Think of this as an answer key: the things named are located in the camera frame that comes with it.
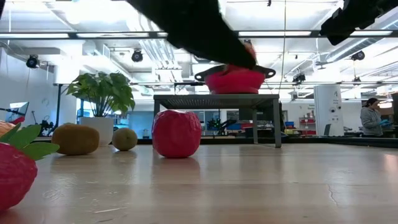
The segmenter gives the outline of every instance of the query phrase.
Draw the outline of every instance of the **white planter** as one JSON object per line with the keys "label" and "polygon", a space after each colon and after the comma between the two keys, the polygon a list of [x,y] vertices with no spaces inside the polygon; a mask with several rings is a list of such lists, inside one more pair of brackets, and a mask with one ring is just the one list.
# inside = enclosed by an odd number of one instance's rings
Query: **white planter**
{"label": "white planter", "polygon": [[113,118],[80,118],[80,124],[99,132],[99,146],[107,146],[112,141]]}

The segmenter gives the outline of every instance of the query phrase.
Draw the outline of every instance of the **gray hoodie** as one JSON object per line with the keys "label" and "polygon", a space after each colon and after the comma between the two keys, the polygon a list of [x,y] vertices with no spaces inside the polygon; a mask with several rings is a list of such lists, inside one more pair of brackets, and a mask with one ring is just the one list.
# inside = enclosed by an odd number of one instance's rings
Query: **gray hoodie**
{"label": "gray hoodie", "polygon": [[381,115],[377,110],[364,107],[361,110],[361,122],[363,126],[363,134],[382,136]]}

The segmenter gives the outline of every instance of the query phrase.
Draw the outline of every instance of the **metal table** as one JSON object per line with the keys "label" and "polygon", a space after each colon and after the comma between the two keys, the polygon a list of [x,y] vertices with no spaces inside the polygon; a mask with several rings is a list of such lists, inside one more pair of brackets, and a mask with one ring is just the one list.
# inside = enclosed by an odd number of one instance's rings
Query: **metal table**
{"label": "metal table", "polygon": [[243,109],[253,110],[253,140],[258,143],[257,111],[273,106],[275,147],[281,147],[279,95],[228,94],[228,95],[154,95],[154,116],[160,106],[175,110]]}

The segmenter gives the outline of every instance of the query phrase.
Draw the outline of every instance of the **woman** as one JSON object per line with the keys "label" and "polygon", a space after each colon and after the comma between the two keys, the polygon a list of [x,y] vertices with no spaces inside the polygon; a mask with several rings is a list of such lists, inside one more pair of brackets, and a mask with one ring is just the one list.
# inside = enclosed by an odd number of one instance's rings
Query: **woman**
{"label": "woman", "polygon": [[379,100],[370,98],[361,110],[361,122],[363,126],[364,138],[381,138],[383,135],[382,126],[388,125],[388,120],[381,120],[380,112],[378,112]]}

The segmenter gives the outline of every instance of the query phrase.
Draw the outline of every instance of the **ceiling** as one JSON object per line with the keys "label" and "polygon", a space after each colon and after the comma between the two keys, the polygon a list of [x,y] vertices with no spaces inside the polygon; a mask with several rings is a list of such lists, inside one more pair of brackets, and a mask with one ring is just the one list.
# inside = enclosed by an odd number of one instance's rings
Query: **ceiling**
{"label": "ceiling", "polygon": [[[219,0],[225,21],[233,30],[317,30],[331,14],[341,6],[343,1],[337,0]],[[369,29],[382,29],[397,21],[398,9],[378,18]],[[125,1],[80,0],[79,1],[7,1],[0,20],[0,32],[105,32],[105,31],[150,31],[159,30],[155,24],[139,15]],[[323,65],[325,57],[337,51],[344,52],[363,39],[348,39],[332,46],[327,39],[252,39],[257,52],[257,62],[263,67],[276,70],[277,75],[264,84],[263,92],[278,89],[274,82],[291,82],[299,72],[306,75],[307,81],[352,81],[354,74],[362,81],[398,80],[396,65],[398,41],[381,39],[365,47],[366,58],[362,61],[342,58],[334,63]],[[164,40],[95,40],[85,43],[82,40],[13,40],[9,46],[18,54],[23,55],[25,49],[55,47],[64,54],[59,57],[42,57],[53,65],[61,63],[62,57],[70,59],[71,55],[81,56],[95,48],[99,54],[104,47],[109,49],[109,61],[122,68],[123,72],[133,78],[134,82],[187,82],[194,81],[193,74],[214,66],[214,63],[199,64],[190,54],[182,49],[171,47]],[[144,59],[133,62],[131,55],[134,49],[142,49]],[[81,60],[84,63],[95,60]],[[112,70],[110,63],[97,63],[86,67],[92,70]],[[356,88],[355,91],[372,92],[377,85]],[[284,86],[291,93],[293,86]],[[154,87],[154,91],[174,92],[169,86]],[[196,89],[206,93],[206,88]],[[302,90],[312,92],[312,86]]]}

